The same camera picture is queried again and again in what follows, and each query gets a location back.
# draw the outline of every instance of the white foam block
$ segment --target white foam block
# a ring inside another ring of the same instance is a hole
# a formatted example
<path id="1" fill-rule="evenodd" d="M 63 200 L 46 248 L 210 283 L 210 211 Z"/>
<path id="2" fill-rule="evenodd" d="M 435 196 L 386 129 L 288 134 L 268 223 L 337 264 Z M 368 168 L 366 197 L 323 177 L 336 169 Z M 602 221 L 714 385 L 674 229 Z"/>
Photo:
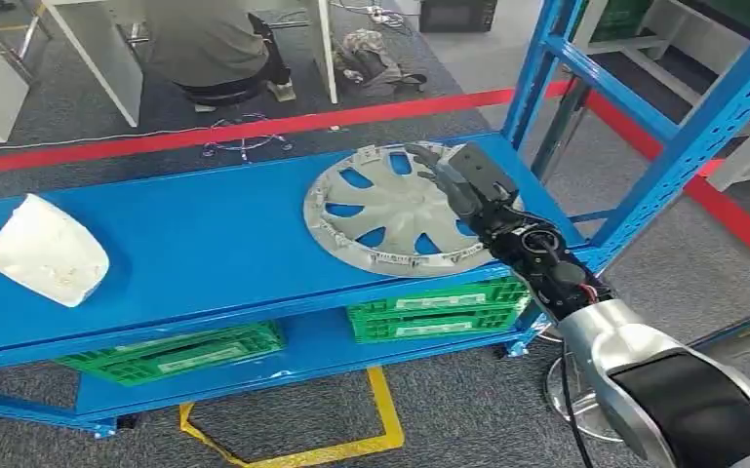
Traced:
<path id="1" fill-rule="evenodd" d="M 90 231 L 55 205 L 28 194 L 0 231 L 0 272 L 67 307 L 99 285 L 110 260 Z"/>

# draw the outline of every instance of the wheel cover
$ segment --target wheel cover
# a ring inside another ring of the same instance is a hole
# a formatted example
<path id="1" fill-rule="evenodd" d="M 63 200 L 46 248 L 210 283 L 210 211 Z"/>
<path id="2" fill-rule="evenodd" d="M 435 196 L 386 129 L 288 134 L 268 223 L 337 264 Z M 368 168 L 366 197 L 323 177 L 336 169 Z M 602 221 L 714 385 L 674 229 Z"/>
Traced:
<path id="1" fill-rule="evenodd" d="M 420 142 L 446 157 L 457 148 Z M 451 275 L 492 259 L 403 145 L 366 146 L 317 177 L 303 202 L 314 239 L 338 259 L 401 277 Z"/>

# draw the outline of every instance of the microwave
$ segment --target microwave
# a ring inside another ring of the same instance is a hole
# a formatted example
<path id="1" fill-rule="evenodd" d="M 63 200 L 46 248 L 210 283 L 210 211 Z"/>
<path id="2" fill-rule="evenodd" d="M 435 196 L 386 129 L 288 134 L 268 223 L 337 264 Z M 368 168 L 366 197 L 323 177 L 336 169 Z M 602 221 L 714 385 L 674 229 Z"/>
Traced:
<path id="1" fill-rule="evenodd" d="M 420 32 L 487 32 L 497 0 L 421 0 Z"/>

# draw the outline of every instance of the cable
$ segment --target cable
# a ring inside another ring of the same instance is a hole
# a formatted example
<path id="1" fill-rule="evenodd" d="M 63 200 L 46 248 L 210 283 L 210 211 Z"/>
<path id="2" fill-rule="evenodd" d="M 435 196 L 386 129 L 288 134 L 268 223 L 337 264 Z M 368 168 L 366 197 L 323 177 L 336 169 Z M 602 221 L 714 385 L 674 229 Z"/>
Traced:
<path id="1" fill-rule="evenodd" d="M 115 138 L 131 138 L 131 137 L 152 137 L 154 135 L 165 135 L 165 134 L 182 134 L 185 132 L 193 132 L 195 130 L 207 130 L 209 127 L 193 127 L 190 129 L 182 130 L 158 130 L 156 132 L 148 132 L 146 134 L 126 134 L 126 135 L 111 135 L 111 136 L 92 136 L 86 138 L 69 139 L 65 141 L 51 141 L 46 143 L 30 143 L 30 144 L 15 144 L 0 146 L 0 149 L 26 149 L 26 148 L 40 148 L 46 146 L 59 146 L 62 144 L 81 143 L 84 141 L 104 141 L 106 139 Z"/>
<path id="2" fill-rule="evenodd" d="M 579 286 L 587 292 L 591 302 L 596 303 L 599 301 L 599 292 L 595 288 L 585 283 L 581 283 Z"/>
<path id="3" fill-rule="evenodd" d="M 295 17 L 297 15 L 306 15 L 306 14 L 308 14 L 308 12 L 305 10 L 297 10 L 294 12 L 288 12 L 274 19 L 274 22 L 283 22 L 283 20 L 287 20 L 290 17 Z"/>
<path id="4" fill-rule="evenodd" d="M 394 10 L 385 9 L 379 5 L 376 5 L 374 0 L 367 7 L 349 7 L 343 2 L 343 0 L 330 2 L 330 5 L 332 5 L 333 7 L 342 8 L 347 12 L 357 15 L 367 15 L 373 23 L 386 26 L 399 34 L 403 34 L 404 36 L 412 36 L 412 30 L 407 25 L 405 17 L 420 16 L 420 14 L 404 14 L 398 13 Z"/>
<path id="5" fill-rule="evenodd" d="M 185 132 L 193 132 L 197 130 L 208 130 L 213 129 L 216 127 L 222 127 L 225 125 L 237 125 L 243 122 L 244 119 L 252 119 L 252 122 L 256 122 L 259 120 L 268 120 L 267 117 L 265 117 L 262 114 L 259 113 L 250 113 L 250 114 L 243 114 L 239 119 L 236 119 L 235 121 L 227 120 L 227 119 L 219 119 L 216 122 L 214 122 L 213 125 L 210 127 L 193 127 L 190 129 L 182 129 L 182 130 L 159 130 L 156 132 L 148 132 L 146 134 L 126 134 L 126 135 L 111 135 L 111 136 L 94 136 L 94 137 L 86 137 L 86 138 L 76 138 L 76 139 L 69 139 L 65 141 L 52 141 L 47 143 L 31 143 L 31 144 L 16 144 L 16 145 L 5 145 L 0 146 L 0 149 L 26 149 L 26 148 L 40 148 L 40 147 L 52 147 L 52 146 L 61 146 L 63 144 L 72 144 L 72 143 L 81 143 L 85 141 L 104 141 L 109 139 L 116 139 L 116 138 L 128 138 L 128 137 L 153 137 L 155 135 L 165 135 L 165 134 L 182 134 Z M 271 136 L 257 136 L 257 138 L 260 138 L 260 141 L 257 143 L 252 144 L 246 144 L 247 138 L 241 138 L 239 145 L 228 145 L 228 144 L 219 144 L 215 141 L 205 143 L 203 145 L 203 156 L 214 156 L 214 154 L 217 152 L 217 150 L 223 150 L 223 151 L 240 151 L 242 154 L 242 158 L 245 161 L 248 161 L 248 156 L 246 155 L 246 152 L 250 149 L 259 148 L 269 141 L 276 139 L 283 143 L 283 151 L 289 151 L 294 146 L 283 136 L 279 135 L 271 135 Z"/>
<path id="6" fill-rule="evenodd" d="M 222 127 L 226 125 L 237 125 L 237 124 L 247 123 L 245 122 L 246 119 L 251 119 L 250 122 L 268 120 L 268 118 L 265 117 L 265 115 L 260 114 L 258 112 L 254 112 L 254 113 L 249 113 L 249 114 L 243 114 L 239 119 L 236 119 L 234 121 L 228 120 L 228 119 L 219 119 L 216 122 L 214 122 L 213 125 L 211 125 L 211 128 L 213 129 L 216 127 Z M 264 146 L 271 140 L 276 139 L 280 141 L 283 144 L 282 146 L 283 151 L 289 151 L 294 147 L 284 136 L 264 135 L 264 136 L 255 136 L 255 138 L 259 138 L 259 141 L 256 143 L 252 143 L 252 144 L 247 144 L 247 140 L 248 140 L 247 138 L 240 138 L 240 144 L 234 144 L 234 145 L 221 144 L 216 141 L 205 143 L 202 146 L 202 156 L 205 156 L 205 157 L 214 156 L 215 154 L 217 154 L 218 150 L 239 151 L 240 156 L 242 157 L 242 160 L 247 163 L 250 163 L 251 161 L 249 161 L 248 159 L 248 150 L 256 149 L 261 146 Z"/>
<path id="7" fill-rule="evenodd" d="M 578 453 L 586 468 L 593 468 L 593 461 L 590 460 L 590 454 L 587 453 L 587 446 L 581 439 L 581 431 L 578 430 L 578 421 L 575 420 L 575 411 L 572 409 L 572 400 L 570 398 L 570 385 L 567 382 L 567 359 L 570 358 L 567 343 L 564 342 L 564 351 L 561 357 L 561 391 L 564 393 L 564 408 L 567 409 L 567 416 L 570 418 L 570 429 L 575 444 L 578 446 Z"/>

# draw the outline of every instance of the gray carpet floor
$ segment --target gray carpet floor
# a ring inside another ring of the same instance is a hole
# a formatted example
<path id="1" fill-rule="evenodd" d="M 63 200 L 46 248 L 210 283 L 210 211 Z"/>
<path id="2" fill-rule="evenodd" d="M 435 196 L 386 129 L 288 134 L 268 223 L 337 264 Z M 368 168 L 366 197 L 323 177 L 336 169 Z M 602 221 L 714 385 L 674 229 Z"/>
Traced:
<path id="1" fill-rule="evenodd" d="M 259 15 L 274 21 L 279 18 L 280 12 L 260 12 Z M 339 9 L 333 9 L 333 18 L 334 33 L 340 38 L 352 30 L 370 26 L 367 17 Z M 384 40 L 393 57 L 398 62 L 405 63 L 407 70 L 424 73 L 429 77 L 430 82 L 425 91 L 417 93 L 412 89 L 404 89 L 392 97 L 359 97 L 346 93 L 341 96 L 340 105 L 333 105 L 328 100 L 308 47 L 308 31 L 304 28 L 282 29 L 275 31 L 275 35 L 284 59 L 292 69 L 297 100 L 276 102 L 271 95 L 262 95 L 239 106 L 223 108 L 211 114 L 196 114 L 176 86 L 145 68 L 140 125 L 136 129 L 128 126 L 109 97 L 99 88 L 87 66 L 59 35 L 58 40 L 46 46 L 43 59 L 37 66 L 39 82 L 21 109 L 9 144 L 207 127 L 219 119 L 238 119 L 244 113 L 259 112 L 269 118 L 290 117 L 462 92 L 446 68 L 426 44 L 419 40 L 419 36 L 412 38 L 383 29 Z M 272 142 L 252 150 L 249 157 L 252 161 L 265 161 L 339 151 L 367 144 L 469 135 L 483 132 L 487 128 L 487 121 L 477 110 L 467 110 L 400 122 L 364 124 L 339 131 L 326 129 L 299 133 L 289 136 L 294 148 L 288 152 L 282 151 L 279 144 Z M 220 151 L 214 157 L 204 158 L 201 156 L 201 147 L 189 147 L 89 163 L 0 173 L 0 197 L 230 166 L 240 162 L 237 151 Z"/>
<path id="2" fill-rule="evenodd" d="M 421 41 L 413 47 L 426 49 Z M 454 81 L 449 83 L 449 90 L 457 88 Z M 540 112 L 528 155 L 533 154 L 533 143 L 543 135 L 554 109 L 555 103 L 547 102 Z M 78 117 L 75 110 L 69 114 L 72 118 Z M 102 115 L 96 117 L 95 126 L 84 129 L 84 135 L 120 130 L 118 122 L 111 122 L 117 117 Z M 318 137 L 324 138 L 321 147 L 353 147 L 360 142 L 355 137 L 382 142 L 478 130 L 486 125 L 477 114 L 470 115 L 467 119 L 436 120 L 428 126 L 425 119 L 401 121 L 383 133 L 373 131 L 374 125 L 331 138 L 313 133 L 302 138 L 296 148 L 317 145 L 309 140 Z M 89 119 L 84 119 L 82 125 L 87 125 Z M 66 119 L 60 123 L 67 124 Z M 29 123 L 23 125 L 32 129 Z M 72 165 L 53 173 L 58 174 L 55 180 L 43 171 L 23 172 L 21 177 L 0 175 L 0 190 L 20 193 L 32 187 L 91 183 L 96 172 L 120 179 L 143 176 L 147 169 L 156 174 L 196 169 L 199 163 L 189 162 L 195 157 L 192 153 L 148 155 L 119 166 Z M 227 158 L 211 164 L 234 164 Z M 166 168 L 165 161 L 173 164 Z M 644 167 L 641 157 L 590 116 L 579 128 L 549 188 L 570 213 L 605 209 L 626 192 Z M 678 254 L 671 254 L 671 249 Z M 750 313 L 750 253 L 687 198 L 660 216 L 614 263 L 607 277 L 652 325 L 682 340 Z M 406 431 L 406 445 L 331 466 L 581 466 L 567 425 L 547 409 L 541 394 L 544 373 L 559 349 L 534 342 L 529 355 L 515 359 L 498 359 L 496 351 L 480 348 L 385 368 Z M 750 376 L 750 356 L 734 364 Z M 1 392 L 50 404 L 69 405 L 75 383 L 74 372 L 50 364 L 0 370 Z M 200 403 L 192 420 L 245 459 L 263 459 L 377 434 L 380 428 L 367 385 L 364 372 L 353 372 L 231 396 Z M 588 441 L 588 446 L 601 467 L 649 466 L 621 445 Z M 230 465 L 179 432 L 176 409 L 148 412 L 137 429 L 100 441 L 76 431 L 0 419 L 0 468 L 224 466 Z"/>
<path id="3" fill-rule="evenodd" d="M 679 122 L 691 109 L 690 104 L 654 80 L 647 72 L 624 55 L 602 54 L 596 56 L 596 60 L 637 94 L 653 103 L 656 108 L 664 112 L 673 121 Z M 701 93 L 706 91 L 716 78 L 713 72 L 675 49 L 665 54 L 659 63 L 692 89 Z M 717 154 L 716 158 L 728 157 L 745 139 L 744 136 L 733 138 Z M 726 190 L 726 193 L 750 214 L 750 181 L 735 183 Z"/>

